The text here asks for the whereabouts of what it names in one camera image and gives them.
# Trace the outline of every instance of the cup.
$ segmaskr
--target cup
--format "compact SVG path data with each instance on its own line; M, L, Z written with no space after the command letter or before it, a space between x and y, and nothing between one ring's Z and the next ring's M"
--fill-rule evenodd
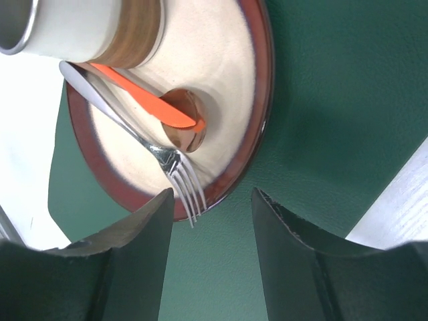
M163 0L1 0L0 53L133 68L156 51Z

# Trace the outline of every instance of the brown cup band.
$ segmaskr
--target brown cup band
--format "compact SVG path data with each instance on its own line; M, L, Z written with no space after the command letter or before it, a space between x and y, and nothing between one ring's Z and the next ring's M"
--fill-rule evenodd
M119 24L111 44L96 64L134 68L152 51L161 26L160 0L122 0Z

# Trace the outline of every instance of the cutlery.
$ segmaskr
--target cutlery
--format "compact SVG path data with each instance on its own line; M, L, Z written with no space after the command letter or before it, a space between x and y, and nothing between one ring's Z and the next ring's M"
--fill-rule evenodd
M164 174L167 176L167 179L179 194L191 227L194 227L194 222L197 221L196 216L200 216L202 211L207 210L207 201L190 160L181 151L175 148L167 148L152 144L138 135L137 129L115 112L101 93L87 81L84 77L84 70L62 61L60 62L60 71L66 81L73 86L79 94L129 133L129 135L136 139L156 158Z
M91 64L91 66L125 89L149 114L161 122L176 128L188 128L196 125L196 120L172 107L164 100L157 98L144 88L137 86L113 68L100 64Z
M107 77L91 64L84 62L75 65L123 89L123 87L121 87L117 82ZM116 71L129 81L134 82L137 86L140 86L141 88L150 88L149 84L143 82L132 72L121 69ZM197 121L196 125L190 128L175 128L161 122L165 134L179 150L183 152L194 152L197 150L202 144L207 133L206 122L203 117L206 111L206 106L203 101L198 97L198 95L184 88L172 89L159 98Z

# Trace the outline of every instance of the brown bowl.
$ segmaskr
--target brown bowl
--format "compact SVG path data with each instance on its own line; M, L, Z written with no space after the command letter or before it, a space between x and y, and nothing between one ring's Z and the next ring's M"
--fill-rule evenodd
M263 0L240 0L255 52L255 96L243 141L224 172L205 187L208 208L216 206L237 186L255 156L270 114L274 87L274 51L268 12ZM68 106L74 133L89 168L102 188L121 206L133 212L152 195L127 183L109 164L98 143L88 103L67 84ZM175 204L175 221L187 219L180 200Z

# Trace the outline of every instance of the plate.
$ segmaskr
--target plate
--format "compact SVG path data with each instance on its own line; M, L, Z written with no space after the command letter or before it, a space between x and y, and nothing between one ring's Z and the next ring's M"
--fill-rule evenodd
M167 0L165 7L167 25L159 50L149 63L134 73L160 92L184 86L193 88L205 99L208 107L207 137L199 150L189 154L189 158L197 164L196 170L202 168L198 176L213 169L211 176L204 174L202 177L208 208L211 209L243 178L262 140L270 113L274 76L270 22L262 0L218 0L215 3L210 0ZM189 9L187 14L193 14L192 17L180 16L186 12L185 9ZM246 30L247 43L243 35L238 35L242 28ZM203 37L204 30L209 37ZM189 32L201 33L198 39L204 41L191 41ZM248 62L242 63L241 56L236 53ZM203 65L204 61L213 66L212 70ZM194 62L194 68L190 68L193 66L189 65L190 62ZM241 77L234 79L230 76L234 69ZM222 86L217 85L220 80L223 81ZM150 115L142 114L144 111L134 106L126 93L117 90L119 98L129 108L138 110L136 115L152 126L149 134L153 136L151 131L156 132L160 123L151 120ZM212 99L212 92L216 92L217 99ZM148 152L103 118L104 115L68 84L67 94L80 150L99 184L118 204L131 212L136 211L153 195L168 187L160 169L153 167L155 163ZM213 122L216 113L210 100L217 102L216 108L223 108L222 113L227 112L220 121ZM215 132L212 128L217 127L220 129ZM155 140L168 143L161 135ZM209 155L215 156L216 161L213 162ZM174 218L175 221L187 219L179 199Z

